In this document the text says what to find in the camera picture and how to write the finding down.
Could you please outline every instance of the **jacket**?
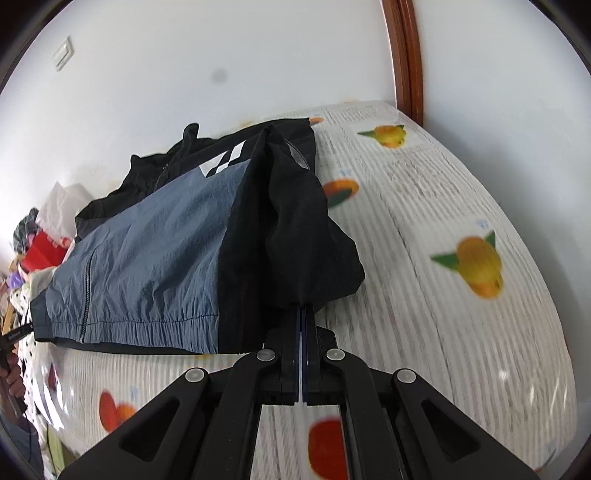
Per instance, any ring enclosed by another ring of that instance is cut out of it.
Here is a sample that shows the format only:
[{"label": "jacket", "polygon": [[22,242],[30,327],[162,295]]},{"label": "jacket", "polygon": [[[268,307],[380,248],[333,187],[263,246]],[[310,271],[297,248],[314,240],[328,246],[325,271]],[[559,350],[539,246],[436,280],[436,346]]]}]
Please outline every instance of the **jacket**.
[{"label": "jacket", "polygon": [[287,142],[305,155],[309,167],[314,171],[316,152],[314,135],[309,131],[309,124],[300,119],[264,122],[226,135],[218,140],[198,138],[199,125],[190,124],[184,129],[183,139],[165,154],[153,154],[146,157],[132,155],[131,169],[121,186],[105,198],[93,200],[76,216],[76,241],[79,242],[109,218],[123,212],[126,208],[135,205],[159,188],[197,167],[204,158],[209,156],[210,151],[227,149],[228,146],[236,144],[236,142],[247,140],[243,149],[248,156],[249,149],[254,146],[252,139],[270,125],[274,126]]},{"label": "jacket", "polygon": [[[308,120],[256,127],[177,151],[161,184],[130,172],[107,199],[133,205],[96,226],[33,300],[36,340],[248,352],[281,312],[354,293],[363,267],[328,217]],[[106,215],[122,208],[105,203]]]}]

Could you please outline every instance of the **pile of clothes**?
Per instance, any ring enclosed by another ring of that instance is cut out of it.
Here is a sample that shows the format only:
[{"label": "pile of clothes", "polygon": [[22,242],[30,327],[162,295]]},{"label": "pile of clothes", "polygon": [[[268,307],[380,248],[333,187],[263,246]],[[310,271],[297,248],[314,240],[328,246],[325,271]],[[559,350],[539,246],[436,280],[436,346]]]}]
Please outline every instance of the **pile of clothes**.
[{"label": "pile of clothes", "polygon": [[248,352],[285,312],[357,291],[363,267],[328,216],[309,120],[198,129],[133,156],[121,187],[78,214],[71,256],[31,303],[37,341]]}]

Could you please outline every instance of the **bedsheet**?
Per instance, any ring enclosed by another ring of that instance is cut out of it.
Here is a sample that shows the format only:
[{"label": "bedsheet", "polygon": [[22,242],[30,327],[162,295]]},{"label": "bedsheet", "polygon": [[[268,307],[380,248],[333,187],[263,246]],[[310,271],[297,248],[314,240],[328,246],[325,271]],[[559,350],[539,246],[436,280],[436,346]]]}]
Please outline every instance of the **bedsheet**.
[{"label": "bedsheet", "polygon": [[[317,322],[370,367],[416,370],[534,469],[572,439],[576,395],[561,324],[510,221],[464,165],[385,102],[309,116],[331,218],[355,240],[359,291]],[[21,345],[28,401],[83,453],[190,367],[235,355],[128,356]],[[336,407],[266,407],[253,478],[318,478],[314,432]]]}]

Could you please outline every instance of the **red bag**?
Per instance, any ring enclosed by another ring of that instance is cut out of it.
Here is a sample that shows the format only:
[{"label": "red bag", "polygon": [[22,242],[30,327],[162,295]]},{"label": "red bag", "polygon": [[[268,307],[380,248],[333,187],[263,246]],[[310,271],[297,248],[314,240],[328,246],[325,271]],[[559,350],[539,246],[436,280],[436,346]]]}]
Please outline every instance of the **red bag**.
[{"label": "red bag", "polygon": [[55,243],[41,230],[33,239],[25,258],[21,261],[21,265],[29,272],[57,267],[64,260],[67,251],[67,248]]}]

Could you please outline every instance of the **screw head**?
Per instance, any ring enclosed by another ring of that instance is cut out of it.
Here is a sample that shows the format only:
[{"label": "screw head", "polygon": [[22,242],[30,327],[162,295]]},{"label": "screw head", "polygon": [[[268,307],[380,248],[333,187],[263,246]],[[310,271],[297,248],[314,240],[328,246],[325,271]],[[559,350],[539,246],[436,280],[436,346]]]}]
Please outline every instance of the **screw head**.
[{"label": "screw head", "polygon": [[256,357],[261,362],[270,362],[271,360],[273,360],[275,358],[275,352],[273,350],[271,350],[270,348],[264,348],[263,350],[258,351],[258,353],[256,354]]},{"label": "screw head", "polygon": [[185,380],[191,383],[200,382],[205,378],[205,373],[200,368],[192,368],[185,373]]},{"label": "screw head", "polygon": [[339,360],[345,358],[345,352],[343,352],[340,348],[331,348],[328,352],[326,352],[326,358],[338,362]]},{"label": "screw head", "polygon": [[413,383],[417,379],[417,374],[408,368],[403,368],[398,371],[396,378],[402,383]]}]

